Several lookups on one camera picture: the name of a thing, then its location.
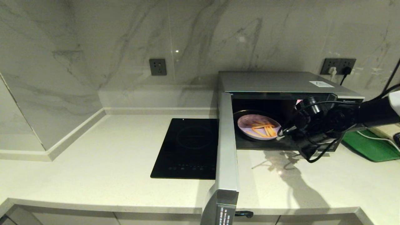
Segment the induction cooktop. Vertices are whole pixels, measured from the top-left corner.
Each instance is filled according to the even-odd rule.
[[[215,179],[217,119],[172,119],[151,178]]]

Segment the french fries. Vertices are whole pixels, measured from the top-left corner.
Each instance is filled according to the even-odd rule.
[[[250,131],[247,131],[248,134],[254,135],[256,137],[264,137],[264,138],[276,136],[276,132],[273,129],[273,128],[275,128],[275,126],[272,125],[271,123],[269,123],[269,122],[264,123],[264,122],[260,122],[260,121],[254,121],[254,122],[255,123],[251,124],[251,126],[252,126],[251,129],[258,135],[251,133]],[[262,132],[257,130],[257,129],[261,129],[261,128],[264,129],[265,134],[263,134]]]

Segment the microwave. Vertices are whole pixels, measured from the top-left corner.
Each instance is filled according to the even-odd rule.
[[[219,72],[219,138],[215,184],[208,192],[201,224],[231,225],[240,192],[237,149],[296,151],[290,139],[258,141],[239,130],[242,115],[258,114],[284,124],[296,104],[316,101],[362,102],[364,97],[310,72]],[[324,111],[333,104],[323,104]],[[334,152],[341,139],[329,147]],[[319,151],[329,144],[320,146]]]

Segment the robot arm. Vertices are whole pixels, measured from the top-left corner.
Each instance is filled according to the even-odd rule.
[[[297,106],[297,112],[292,120],[295,128],[284,131],[283,135],[290,136],[299,147],[300,154],[308,162],[313,163],[347,131],[360,131],[369,127],[399,123],[400,91],[361,104],[336,103],[326,113],[314,98],[309,98]],[[317,149],[326,143],[331,144],[319,157],[311,160]]]

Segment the marble wall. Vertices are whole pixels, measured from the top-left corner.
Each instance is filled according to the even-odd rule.
[[[220,70],[309,71],[357,62],[344,86],[371,98],[400,51],[399,0],[72,1],[105,107],[209,107]],[[152,77],[149,58],[168,75]]]
[[[67,0],[0,0],[0,72],[45,149],[101,109]]]
[[[0,75],[0,150],[44,151]]]

